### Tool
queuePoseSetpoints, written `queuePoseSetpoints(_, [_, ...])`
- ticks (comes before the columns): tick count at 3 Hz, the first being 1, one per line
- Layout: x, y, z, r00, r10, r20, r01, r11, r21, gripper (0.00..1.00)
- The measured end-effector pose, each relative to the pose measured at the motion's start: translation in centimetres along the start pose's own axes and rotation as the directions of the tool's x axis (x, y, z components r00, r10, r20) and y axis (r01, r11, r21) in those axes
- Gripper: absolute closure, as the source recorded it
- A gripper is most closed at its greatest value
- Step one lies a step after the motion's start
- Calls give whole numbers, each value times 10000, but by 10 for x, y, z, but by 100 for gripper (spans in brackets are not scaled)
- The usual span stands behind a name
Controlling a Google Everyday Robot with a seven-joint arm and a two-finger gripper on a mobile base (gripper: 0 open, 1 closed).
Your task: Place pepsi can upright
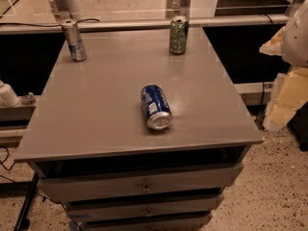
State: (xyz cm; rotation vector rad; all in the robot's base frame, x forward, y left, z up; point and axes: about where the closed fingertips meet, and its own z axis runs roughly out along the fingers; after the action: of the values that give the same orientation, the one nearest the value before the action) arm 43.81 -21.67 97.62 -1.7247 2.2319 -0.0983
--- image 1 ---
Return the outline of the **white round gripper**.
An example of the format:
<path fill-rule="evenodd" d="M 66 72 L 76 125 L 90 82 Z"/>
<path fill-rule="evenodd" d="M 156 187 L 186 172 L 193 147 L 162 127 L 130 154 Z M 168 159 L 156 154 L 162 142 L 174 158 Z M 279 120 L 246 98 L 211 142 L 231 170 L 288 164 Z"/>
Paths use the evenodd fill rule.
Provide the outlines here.
<path fill-rule="evenodd" d="M 294 65 L 287 74 L 278 73 L 266 107 L 263 127 L 279 131 L 308 102 L 308 0 L 305 0 L 259 52 L 281 56 Z"/>

